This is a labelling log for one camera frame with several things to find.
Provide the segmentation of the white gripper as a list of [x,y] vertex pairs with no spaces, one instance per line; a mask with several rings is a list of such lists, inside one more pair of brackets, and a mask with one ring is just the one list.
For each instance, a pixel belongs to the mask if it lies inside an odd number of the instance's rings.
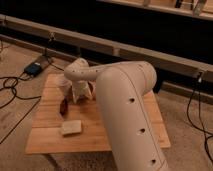
[[81,97],[85,96],[92,100],[93,96],[87,81],[73,81],[72,82],[73,101],[77,102]]

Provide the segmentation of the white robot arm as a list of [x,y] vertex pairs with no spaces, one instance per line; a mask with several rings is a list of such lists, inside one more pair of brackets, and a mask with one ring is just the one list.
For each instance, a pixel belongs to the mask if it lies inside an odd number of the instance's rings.
[[73,82],[96,83],[96,102],[118,171],[170,171],[143,101],[157,81],[150,63],[71,63],[64,75]]

